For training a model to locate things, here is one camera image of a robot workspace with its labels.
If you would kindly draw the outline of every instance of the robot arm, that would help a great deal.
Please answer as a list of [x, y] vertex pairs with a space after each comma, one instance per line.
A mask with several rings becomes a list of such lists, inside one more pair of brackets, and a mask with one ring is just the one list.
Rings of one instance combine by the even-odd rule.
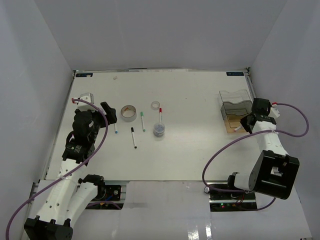
[[[91, 93], [85, 93], [80, 98], [92, 104], [94, 102]], [[108, 124], [116, 123], [116, 110], [106, 102], [102, 102], [101, 106], [106, 112]], [[104, 127], [106, 123], [100, 113], [82, 102], [78, 104], [72, 124], [73, 131], [66, 140], [58, 178], [63, 178], [93, 153], [99, 129]], [[35, 218], [26, 220], [24, 229], [30, 240], [70, 240], [73, 226], [88, 203], [105, 196], [105, 181], [102, 176], [87, 175], [81, 179], [86, 167], [83, 165], [53, 186]]]
[[270, 116], [271, 103], [255, 98], [251, 113], [241, 119], [243, 128], [250, 134], [272, 130], [256, 135], [261, 154], [251, 172], [234, 172], [228, 178], [228, 186], [262, 193], [275, 198], [287, 199], [299, 169], [299, 160], [283, 148], [276, 130], [276, 121]]

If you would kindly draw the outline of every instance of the marker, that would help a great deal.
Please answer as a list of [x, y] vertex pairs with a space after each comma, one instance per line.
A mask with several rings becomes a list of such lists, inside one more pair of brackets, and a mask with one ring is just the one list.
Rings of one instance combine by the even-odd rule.
[[237, 128], [235, 128], [233, 131], [236, 132], [236, 131], [238, 131], [238, 130], [240, 130], [240, 129], [242, 129], [242, 128], [243, 128], [243, 126], [240, 125], [240, 126], [238, 126]]
[[142, 122], [142, 130], [145, 132], [146, 128], [145, 128], [145, 121], [144, 121], [144, 112], [140, 112], [141, 115], [141, 122]]
[[117, 128], [117, 125], [114, 124], [114, 132], [117, 134], [118, 133], [118, 128]]
[[162, 123], [162, 108], [159, 108], [159, 122]]
[[131, 127], [131, 134], [132, 134], [133, 146], [136, 149], [137, 146], [136, 146], [136, 140], [135, 140], [135, 130], [133, 127]]

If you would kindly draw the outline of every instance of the tabletop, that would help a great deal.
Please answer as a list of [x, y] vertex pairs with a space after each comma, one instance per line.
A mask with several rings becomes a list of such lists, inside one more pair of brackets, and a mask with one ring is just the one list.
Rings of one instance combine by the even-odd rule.
[[[71, 98], [92, 93], [97, 106], [106, 101], [116, 109], [117, 129], [108, 128], [100, 151], [90, 160], [86, 173], [106, 180], [199, 181], [211, 156], [243, 133], [227, 133], [218, 101], [219, 91], [250, 92], [245, 76], [228, 76], [216, 71], [94, 72], [92, 77], [75, 77], [58, 132], [46, 179], [55, 179], [60, 170], [67, 135], [77, 106]], [[160, 102], [165, 134], [156, 137], [153, 126], [159, 112], [151, 108]], [[120, 110], [132, 105], [133, 122], [125, 122]], [[144, 113], [143, 132], [140, 112]], [[137, 149], [131, 127], [134, 127]], [[104, 134], [98, 134], [97, 146]], [[206, 179], [226, 180], [233, 172], [250, 171], [260, 155], [254, 137], [222, 152], [207, 170]]]

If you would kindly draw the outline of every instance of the small container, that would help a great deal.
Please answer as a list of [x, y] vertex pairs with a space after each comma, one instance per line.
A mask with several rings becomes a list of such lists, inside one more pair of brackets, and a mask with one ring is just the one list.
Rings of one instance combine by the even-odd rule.
[[162, 122], [157, 122], [154, 126], [153, 126], [153, 134], [156, 137], [162, 137], [165, 134], [165, 125]]
[[226, 132], [246, 133], [244, 129], [238, 129], [240, 120], [251, 112], [252, 102], [247, 90], [236, 92], [219, 91], [219, 104]]

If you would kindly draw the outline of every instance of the green marker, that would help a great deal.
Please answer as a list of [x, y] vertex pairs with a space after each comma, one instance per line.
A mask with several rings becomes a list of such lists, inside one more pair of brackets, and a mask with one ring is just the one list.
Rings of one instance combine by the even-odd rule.
[[142, 122], [142, 130], [145, 132], [146, 129], [145, 129], [145, 121], [144, 121], [144, 112], [140, 112], [140, 115], [141, 115], [141, 122]]

